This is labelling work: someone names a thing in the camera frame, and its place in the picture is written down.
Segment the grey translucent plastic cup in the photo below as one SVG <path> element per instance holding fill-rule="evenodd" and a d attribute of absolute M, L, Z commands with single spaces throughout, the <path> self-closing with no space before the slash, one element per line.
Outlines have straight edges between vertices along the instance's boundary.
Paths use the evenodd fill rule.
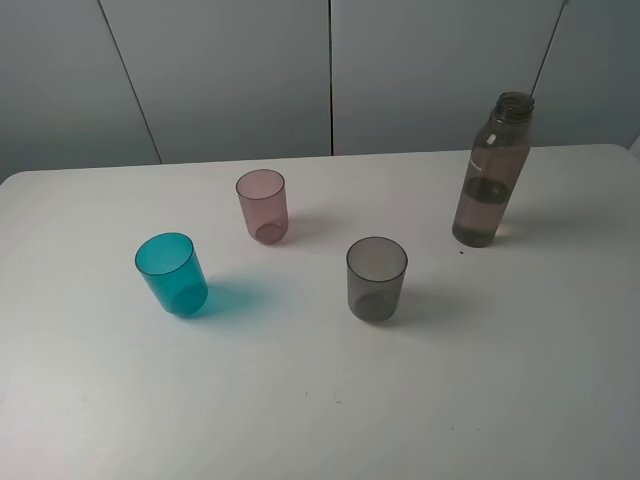
<path fill-rule="evenodd" d="M 368 323 L 391 318 L 408 267 L 402 246 L 386 237 L 362 238 L 348 249 L 346 265 L 347 301 L 354 316 Z"/>

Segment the pink translucent plastic cup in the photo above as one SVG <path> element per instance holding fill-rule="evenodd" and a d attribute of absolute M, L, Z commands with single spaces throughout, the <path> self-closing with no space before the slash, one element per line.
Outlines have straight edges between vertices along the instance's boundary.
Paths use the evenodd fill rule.
<path fill-rule="evenodd" d="M 284 177 L 257 169 L 242 175 L 235 187 L 250 236 L 263 245 L 282 240 L 289 226 Z"/>

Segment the teal plastic cup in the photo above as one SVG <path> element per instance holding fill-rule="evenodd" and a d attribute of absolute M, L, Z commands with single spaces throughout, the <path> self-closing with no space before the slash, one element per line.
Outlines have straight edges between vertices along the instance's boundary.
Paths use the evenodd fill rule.
<path fill-rule="evenodd" d="M 187 235 L 166 232 L 148 239 L 137 250 L 134 263 L 168 313 L 186 317 L 204 305 L 208 286 Z"/>

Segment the smoky translucent water bottle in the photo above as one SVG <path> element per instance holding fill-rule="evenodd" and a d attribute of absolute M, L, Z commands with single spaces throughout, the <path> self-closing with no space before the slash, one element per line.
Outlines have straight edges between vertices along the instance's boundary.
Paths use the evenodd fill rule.
<path fill-rule="evenodd" d="M 490 245 L 531 149 L 534 98 L 504 92 L 476 134 L 452 225 L 472 248 Z"/>

